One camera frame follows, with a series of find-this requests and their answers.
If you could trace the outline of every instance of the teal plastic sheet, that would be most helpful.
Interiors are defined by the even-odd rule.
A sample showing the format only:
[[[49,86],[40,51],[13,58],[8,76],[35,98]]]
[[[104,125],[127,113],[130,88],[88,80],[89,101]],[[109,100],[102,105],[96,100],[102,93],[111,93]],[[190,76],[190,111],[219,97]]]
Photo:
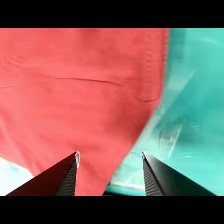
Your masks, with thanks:
[[[224,195],[223,28],[171,29],[162,102],[109,191],[144,195],[142,151]]]

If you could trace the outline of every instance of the red fabric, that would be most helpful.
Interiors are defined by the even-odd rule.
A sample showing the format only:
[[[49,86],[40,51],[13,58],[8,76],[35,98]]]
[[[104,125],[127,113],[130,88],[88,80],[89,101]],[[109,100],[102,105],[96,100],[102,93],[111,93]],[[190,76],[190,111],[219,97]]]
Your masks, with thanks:
[[[0,157],[38,175],[80,151],[102,195],[158,105],[168,29],[0,29]]]

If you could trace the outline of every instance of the red cloth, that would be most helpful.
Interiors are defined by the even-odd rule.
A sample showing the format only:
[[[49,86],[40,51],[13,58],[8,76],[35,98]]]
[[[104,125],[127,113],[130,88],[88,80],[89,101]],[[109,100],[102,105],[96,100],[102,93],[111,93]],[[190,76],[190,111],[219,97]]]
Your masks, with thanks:
[[[168,29],[0,29],[0,157],[38,175],[80,151],[102,195],[158,105]]]

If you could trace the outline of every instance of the red garment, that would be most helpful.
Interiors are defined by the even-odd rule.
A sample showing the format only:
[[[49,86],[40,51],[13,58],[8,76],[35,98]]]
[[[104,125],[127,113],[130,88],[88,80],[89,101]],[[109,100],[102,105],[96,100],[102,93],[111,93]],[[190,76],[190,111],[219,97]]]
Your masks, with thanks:
[[[38,175],[80,151],[102,195],[158,105],[168,29],[0,29],[0,157]]]

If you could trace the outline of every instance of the teal surface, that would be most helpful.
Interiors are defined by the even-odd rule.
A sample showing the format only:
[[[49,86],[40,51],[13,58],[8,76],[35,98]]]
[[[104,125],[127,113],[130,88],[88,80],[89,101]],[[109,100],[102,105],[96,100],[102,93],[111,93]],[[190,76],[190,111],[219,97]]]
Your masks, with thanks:
[[[224,29],[171,29],[160,107],[109,185],[144,192],[148,152],[216,195],[224,195]]]

